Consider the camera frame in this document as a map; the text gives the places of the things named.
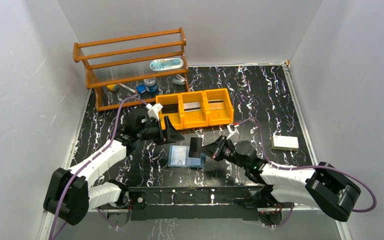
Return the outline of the black card with stripe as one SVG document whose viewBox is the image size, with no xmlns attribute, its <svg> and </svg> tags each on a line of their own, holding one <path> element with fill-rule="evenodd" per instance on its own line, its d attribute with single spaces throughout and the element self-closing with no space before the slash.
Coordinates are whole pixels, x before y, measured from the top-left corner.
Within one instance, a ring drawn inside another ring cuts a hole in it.
<svg viewBox="0 0 384 240">
<path fill-rule="evenodd" d="M 200 137 L 191 137 L 189 143 L 189 158 L 200 158 L 203 139 Z"/>
</svg>

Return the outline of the orange card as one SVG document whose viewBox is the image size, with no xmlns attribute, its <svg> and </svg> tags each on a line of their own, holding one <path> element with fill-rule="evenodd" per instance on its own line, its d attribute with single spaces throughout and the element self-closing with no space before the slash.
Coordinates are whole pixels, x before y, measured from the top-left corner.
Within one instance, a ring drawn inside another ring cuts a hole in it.
<svg viewBox="0 0 384 240">
<path fill-rule="evenodd" d="M 210 111 L 224 109 L 225 108 L 225 102 L 222 99 L 209 100 L 208 101 L 208 108 Z"/>
</svg>

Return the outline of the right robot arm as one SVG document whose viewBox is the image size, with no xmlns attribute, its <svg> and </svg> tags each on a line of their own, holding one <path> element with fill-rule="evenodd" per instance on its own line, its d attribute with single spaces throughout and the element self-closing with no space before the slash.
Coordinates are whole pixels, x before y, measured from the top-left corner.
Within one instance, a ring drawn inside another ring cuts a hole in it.
<svg viewBox="0 0 384 240">
<path fill-rule="evenodd" d="M 244 169 L 245 176 L 262 185 L 261 198 L 269 204 L 294 203 L 322 210 L 327 216 L 347 222 L 361 195 L 361 189 L 344 173 L 327 162 L 290 166 L 258 157 L 248 140 L 232 142 L 221 135 L 198 149 L 215 161 L 226 160 Z"/>
</svg>

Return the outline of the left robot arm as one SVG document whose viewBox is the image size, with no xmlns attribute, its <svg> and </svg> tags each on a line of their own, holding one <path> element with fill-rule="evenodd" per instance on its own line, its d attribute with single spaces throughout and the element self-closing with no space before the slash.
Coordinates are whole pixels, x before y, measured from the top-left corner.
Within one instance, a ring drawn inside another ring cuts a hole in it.
<svg viewBox="0 0 384 240">
<path fill-rule="evenodd" d="M 46 212 L 68 224 L 77 225 L 89 210 L 110 204 L 125 208 L 129 205 L 129 188 L 115 179 L 95 186 L 97 179 L 113 165 L 131 155 L 142 141 L 164 145 L 185 138 L 165 116 L 159 119 L 154 107 L 134 108 L 123 121 L 117 117 L 111 138 L 82 162 L 68 168 L 58 168 L 51 176 L 43 202 Z"/>
</svg>

